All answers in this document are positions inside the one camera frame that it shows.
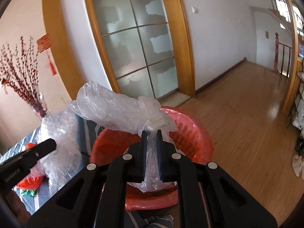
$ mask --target yellow wood trim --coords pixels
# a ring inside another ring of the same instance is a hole
[[[105,45],[104,45],[102,37],[101,37],[101,32],[100,32],[100,28],[99,28],[98,21],[97,21],[97,16],[95,13],[93,0],[85,0],[85,4],[87,7],[88,16],[89,16],[90,24],[92,27],[94,39],[95,39],[95,42],[97,45],[97,49],[98,49],[103,67],[105,69],[105,72],[106,72],[109,82],[111,84],[111,87],[115,93],[121,93],[119,85],[118,85],[116,77],[115,77],[115,74],[114,74],[114,71],[113,71],[113,68],[112,68],[112,65],[109,60],[109,56],[107,54],[107,50],[105,48]]]
[[[293,13],[291,0],[286,0],[288,11],[291,19],[291,36],[292,36],[292,53],[291,53],[291,71],[288,78],[288,84],[285,91],[283,101],[281,103],[281,111],[290,110],[292,104],[295,101],[295,97],[300,85],[300,79],[297,76],[297,72],[301,71],[302,68],[298,64],[298,32],[295,14]]]
[[[183,0],[163,0],[167,12],[175,63],[178,88],[188,96],[195,95],[192,45]]]
[[[60,0],[42,0],[45,30],[52,41],[51,51],[58,72],[71,99],[76,99],[84,81],[71,51],[61,12]]]

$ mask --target red plastic basket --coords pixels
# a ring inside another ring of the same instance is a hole
[[[175,121],[178,131],[170,132],[177,149],[198,164],[211,161],[214,148],[207,131],[183,110],[162,106],[161,110],[168,113]],[[90,162],[97,165],[109,164],[122,155],[130,144],[140,141],[138,135],[121,131],[104,129],[97,137],[91,153]],[[176,187],[142,193],[139,189],[127,185],[126,210],[161,209],[178,203]]]

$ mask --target clear plastic bag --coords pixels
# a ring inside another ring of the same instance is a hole
[[[56,141],[56,150],[43,157],[35,169],[43,170],[49,179],[49,196],[53,196],[79,172],[81,153],[77,142],[78,122],[66,111],[50,113],[42,119],[37,142],[49,138]]]
[[[146,175],[141,184],[131,183],[142,192],[156,191],[174,186],[174,183],[162,183],[158,174],[156,151],[156,133],[162,130],[163,140],[173,143],[170,131],[177,131],[174,120],[161,111],[160,103],[147,96],[138,99],[114,93],[94,81],[80,88],[76,100],[67,104],[68,110],[84,119],[117,131],[129,132],[141,136],[148,132]]]

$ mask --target glass pane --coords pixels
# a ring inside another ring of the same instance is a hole
[[[140,95],[153,97],[148,70],[142,69],[117,80],[121,93],[138,98]]]
[[[116,78],[146,66],[137,29],[103,38]]]
[[[174,58],[149,67],[155,98],[178,88]]]
[[[131,0],[139,26],[166,22],[162,0]]]
[[[167,24],[140,27],[139,33],[148,65],[173,56]]]
[[[101,34],[135,27],[130,0],[93,0]]]

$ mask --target light switch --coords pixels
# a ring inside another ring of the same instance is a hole
[[[197,7],[192,7],[192,12],[193,13],[199,13],[199,9]]]

